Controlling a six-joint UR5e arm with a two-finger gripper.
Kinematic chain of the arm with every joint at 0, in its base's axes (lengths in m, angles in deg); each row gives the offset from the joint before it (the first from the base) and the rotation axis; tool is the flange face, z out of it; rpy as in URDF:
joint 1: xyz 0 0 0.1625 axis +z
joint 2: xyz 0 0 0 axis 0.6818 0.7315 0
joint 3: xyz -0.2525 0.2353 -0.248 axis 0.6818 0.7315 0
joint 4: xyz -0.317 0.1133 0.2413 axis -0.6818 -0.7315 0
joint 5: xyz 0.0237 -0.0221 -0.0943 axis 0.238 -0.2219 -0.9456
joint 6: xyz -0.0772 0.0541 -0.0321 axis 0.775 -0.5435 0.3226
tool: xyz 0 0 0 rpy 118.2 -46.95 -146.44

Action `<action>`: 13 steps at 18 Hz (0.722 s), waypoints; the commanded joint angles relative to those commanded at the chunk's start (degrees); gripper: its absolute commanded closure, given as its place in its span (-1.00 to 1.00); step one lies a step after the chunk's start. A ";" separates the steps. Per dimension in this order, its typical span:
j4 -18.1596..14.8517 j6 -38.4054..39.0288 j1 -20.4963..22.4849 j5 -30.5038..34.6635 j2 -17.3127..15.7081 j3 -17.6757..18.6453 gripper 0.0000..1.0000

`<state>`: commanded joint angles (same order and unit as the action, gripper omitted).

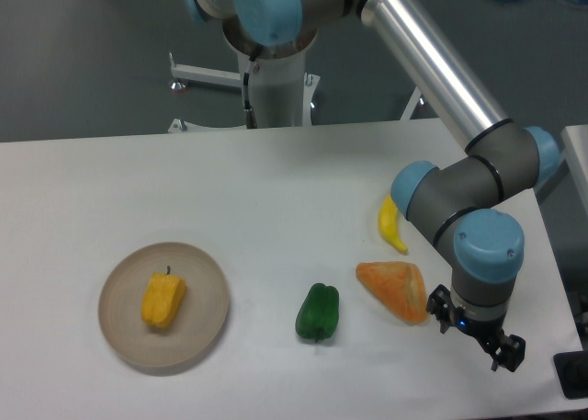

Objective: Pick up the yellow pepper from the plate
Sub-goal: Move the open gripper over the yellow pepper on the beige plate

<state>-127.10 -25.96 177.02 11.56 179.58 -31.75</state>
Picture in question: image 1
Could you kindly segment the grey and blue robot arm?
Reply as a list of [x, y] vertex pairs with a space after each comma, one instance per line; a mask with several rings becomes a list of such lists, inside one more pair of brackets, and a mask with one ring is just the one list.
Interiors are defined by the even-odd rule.
[[426, 310], [442, 330], [474, 338], [495, 368], [517, 369], [526, 344], [503, 331], [503, 320], [525, 237], [497, 206], [556, 171], [552, 136], [514, 124], [417, 0], [184, 2], [198, 23], [218, 19], [238, 52], [236, 85], [249, 129], [303, 124], [303, 60], [320, 27], [356, 14], [380, 35], [466, 154], [444, 169], [410, 164], [391, 185], [401, 214], [452, 269], [450, 286], [436, 288]]

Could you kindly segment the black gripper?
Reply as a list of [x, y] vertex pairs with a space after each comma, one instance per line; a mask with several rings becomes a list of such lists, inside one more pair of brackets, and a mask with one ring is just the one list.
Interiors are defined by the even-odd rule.
[[492, 358], [491, 370], [498, 368], [515, 372], [526, 355], [526, 341], [518, 335], [506, 335], [503, 322], [509, 300], [493, 306], [474, 305], [462, 298], [453, 288], [439, 284], [429, 295], [426, 311], [439, 322], [440, 333], [456, 328], [475, 338]]

